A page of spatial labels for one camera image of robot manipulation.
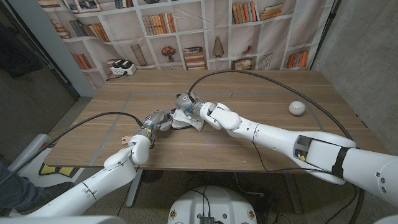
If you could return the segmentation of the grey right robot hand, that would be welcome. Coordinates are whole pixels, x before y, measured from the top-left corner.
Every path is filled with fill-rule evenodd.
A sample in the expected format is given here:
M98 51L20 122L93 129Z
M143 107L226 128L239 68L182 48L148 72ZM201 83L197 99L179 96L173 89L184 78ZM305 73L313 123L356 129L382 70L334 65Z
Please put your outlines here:
M203 102L196 94L189 95L188 93L179 93L176 95L175 104L177 108L182 109L185 116L192 120L200 119L200 110Z

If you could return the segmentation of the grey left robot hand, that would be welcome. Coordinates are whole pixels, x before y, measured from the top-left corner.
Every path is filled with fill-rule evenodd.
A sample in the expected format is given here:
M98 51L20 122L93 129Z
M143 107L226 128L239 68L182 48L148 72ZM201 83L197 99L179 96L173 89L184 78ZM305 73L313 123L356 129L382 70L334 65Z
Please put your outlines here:
M142 128L139 130L138 135L153 140L157 130L168 131L172 127L171 112L171 110L156 110L152 112L143 120Z

